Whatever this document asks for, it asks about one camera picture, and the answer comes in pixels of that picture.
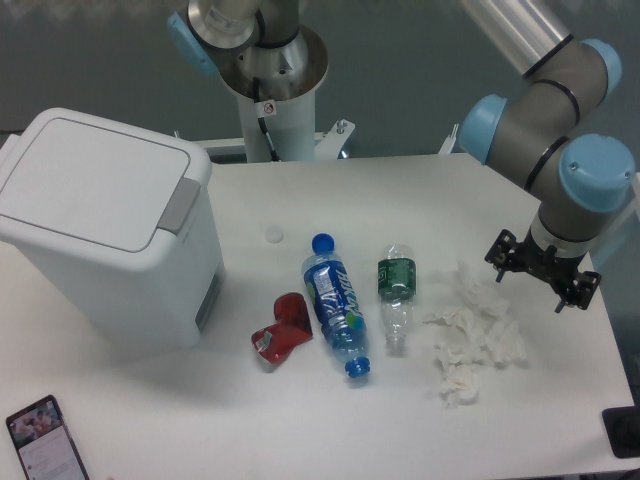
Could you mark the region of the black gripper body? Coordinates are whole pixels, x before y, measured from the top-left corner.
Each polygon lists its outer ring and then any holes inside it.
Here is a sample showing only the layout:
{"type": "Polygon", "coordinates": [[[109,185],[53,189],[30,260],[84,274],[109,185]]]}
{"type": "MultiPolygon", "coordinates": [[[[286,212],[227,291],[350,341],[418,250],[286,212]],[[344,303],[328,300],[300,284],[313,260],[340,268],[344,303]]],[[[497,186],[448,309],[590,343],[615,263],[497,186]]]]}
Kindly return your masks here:
{"type": "Polygon", "coordinates": [[[553,290],[573,290],[578,274],[578,266],[583,256],[563,258],[555,248],[541,249],[530,232],[523,242],[518,243],[509,256],[509,268],[512,272],[528,273],[548,283],[553,290]]]}

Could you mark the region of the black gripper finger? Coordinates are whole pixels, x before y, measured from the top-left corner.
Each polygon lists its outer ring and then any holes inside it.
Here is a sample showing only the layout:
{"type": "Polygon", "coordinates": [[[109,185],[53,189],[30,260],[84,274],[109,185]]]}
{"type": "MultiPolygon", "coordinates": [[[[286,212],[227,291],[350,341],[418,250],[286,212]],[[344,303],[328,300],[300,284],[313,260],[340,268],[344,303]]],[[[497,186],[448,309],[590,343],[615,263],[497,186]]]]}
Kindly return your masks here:
{"type": "Polygon", "coordinates": [[[554,312],[560,313],[565,307],[587,310],[601,279],[602,276],[593,271],[576,271],[554,279],[553,290],[559,296],[554,312]]]}
{"type": "Polygon", "coordinates": [[[519,246],[515,235],[503,229],[489,248],[484,261],[491,264],[497,272],[496,283],[500,283],[507,272],[520,271],[520,261],[516,255],[519,246]]]}

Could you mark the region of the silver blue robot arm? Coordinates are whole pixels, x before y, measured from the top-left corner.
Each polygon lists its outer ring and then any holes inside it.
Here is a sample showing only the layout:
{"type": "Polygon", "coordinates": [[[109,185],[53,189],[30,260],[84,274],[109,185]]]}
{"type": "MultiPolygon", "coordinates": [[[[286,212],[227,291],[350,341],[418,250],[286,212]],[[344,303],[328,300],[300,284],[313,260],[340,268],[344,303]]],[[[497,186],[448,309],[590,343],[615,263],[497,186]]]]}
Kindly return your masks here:
{"type": "MultiPolygon", "coordinates": [[[[616,51],[577,41],[541,1],[467,1],[464,10],[528,82],[510,102],[482,98],[450,143],[538,199],[527,236],[503,231],[487,261],[499,274],[547,283],[561,307],[586,309],[601,277],[579,266],[621,208],[635,161],[617,139],[570,132],[618,85],[616,51]]],[[[184,59],[218,75],[236,96],[246,157],[253,162],[337,157],[352,125],[315,130],[315,91],[327,50],[299,20],[296,1],[191,1],[167,21],[184,59]]]]}

